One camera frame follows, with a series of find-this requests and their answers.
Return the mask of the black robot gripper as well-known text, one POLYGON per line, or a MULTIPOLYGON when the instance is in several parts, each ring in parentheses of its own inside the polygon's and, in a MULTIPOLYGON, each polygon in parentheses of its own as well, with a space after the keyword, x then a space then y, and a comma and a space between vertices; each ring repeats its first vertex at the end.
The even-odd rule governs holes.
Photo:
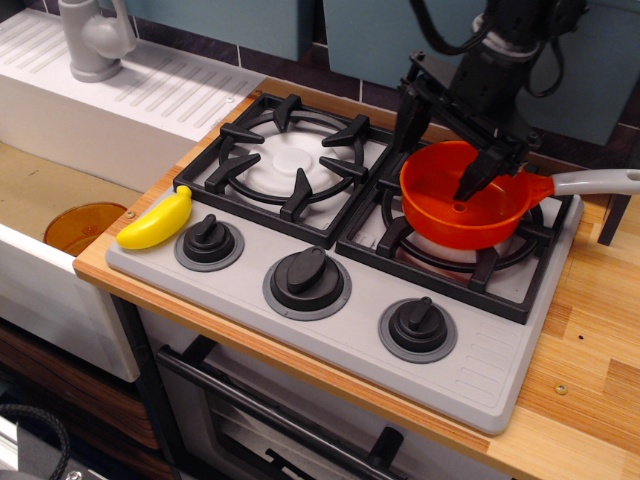
POLYGON ((393 151, 412 151, 435 116, 476 154, 462 173, 455 200, 468 201, 498 176, 518 173, 532 148, 533 130, 516 98, 533 61, 481 45, 463 55, 447 85, 435 77, 424 52, 412 53, 410 62, 399 85, 393 151))

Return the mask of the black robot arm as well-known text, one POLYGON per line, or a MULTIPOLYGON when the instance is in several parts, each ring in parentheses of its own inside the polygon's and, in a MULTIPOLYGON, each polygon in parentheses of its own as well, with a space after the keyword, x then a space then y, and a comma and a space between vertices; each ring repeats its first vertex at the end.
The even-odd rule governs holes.
POLYGON ((393 148, 413 151, 437 117, 477 149, 458 181, 454 199, 467 201, 496 177, 515 176, 541 140, 520 113, 517 97, 555 93, 564 77, 559 39, 573 32, 587 12, 584 1, 489 1, 474 18, 471 36, 460 45, 437 30, 427 4, 412 10, 428 44, 438 53, 460 56, 453 78, 443 85, 421 51, 401 79, 393 148))

